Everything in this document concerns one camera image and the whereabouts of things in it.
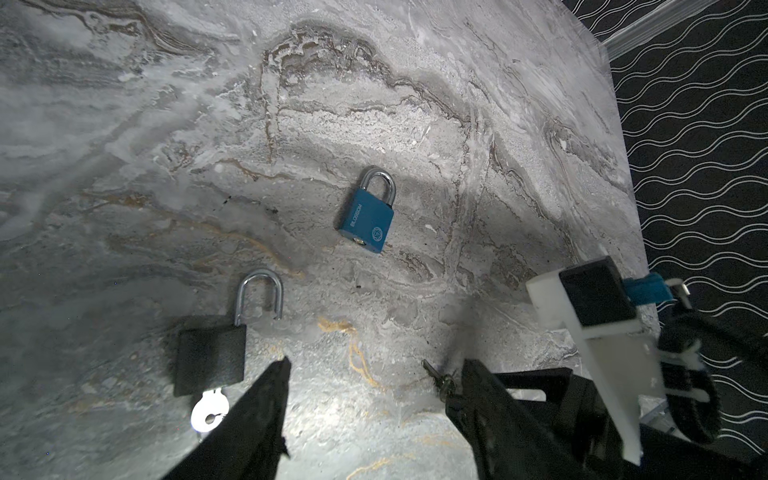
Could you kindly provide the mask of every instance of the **blue strap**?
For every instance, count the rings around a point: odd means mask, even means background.
[[[658,273],[651,273],[643,278],[627,278],[622,280],[622,283],[629,300],[635,305],[674,300],[670,287]]]

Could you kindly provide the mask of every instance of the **padlock body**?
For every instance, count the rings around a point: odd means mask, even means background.
[[[379,253],[384,247],[384,240],[394,215],[395,212],[389,205],[358,188],[340,231],[344,237],[350,240],[359,239],[365,242],[363,247]]]
[[[174,396],[233,385],[245,376],[245,325],[179,334]]]

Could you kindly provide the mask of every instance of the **padlock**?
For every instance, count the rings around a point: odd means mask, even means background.
[[[248,282],[260,277],[274,282],[275,318],[283,315],[283,282],[277,273],[266,268],[249,273],[237,290],[233,325],[184,330],[179,335],[175,396],[207,392],[243,381],[246,326],[241,325],[241,317],[245,288]]]
[[[384,200],[379,200],[367,190],[374,177],[383,177],[387,183]],[[340,230],[341,234],[374,253],[381,252],[389,225],[392,224],[392,217],[395,215],[392,204],[395,202],[396,193],[395,181],[391,175],[378,167],[368,169],[352,198],[349,213]]]

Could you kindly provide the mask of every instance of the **black padlock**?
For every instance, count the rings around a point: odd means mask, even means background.
[[[241,325],[245,287],[254,278],[275,284],[275,317],[283,315],[283,282],[277,273],[259,268],[249,273],[237,289],[233,325],[184,330],[176,357],[175,396],[202,393],[243,381],[245,377],[246,326]]]

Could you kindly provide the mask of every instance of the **open padlock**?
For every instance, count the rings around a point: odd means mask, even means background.
[[[240,282],[233,325],[184,330],[179,335],[174,395],[204,392],[193,409],[192,426],[198,432],[212,430],[227,414],[229,403],[221,394],[221,387],[242,382],[245,377],[246,326],[242,325],[245,289],[251,280],[260,277],[275,284],[274,311],[275,318],[280,319],[283,316],[283,281],[272,270],[259,268]],[[210,415],[212,422],[200,423],[200,418],[207,419]]]

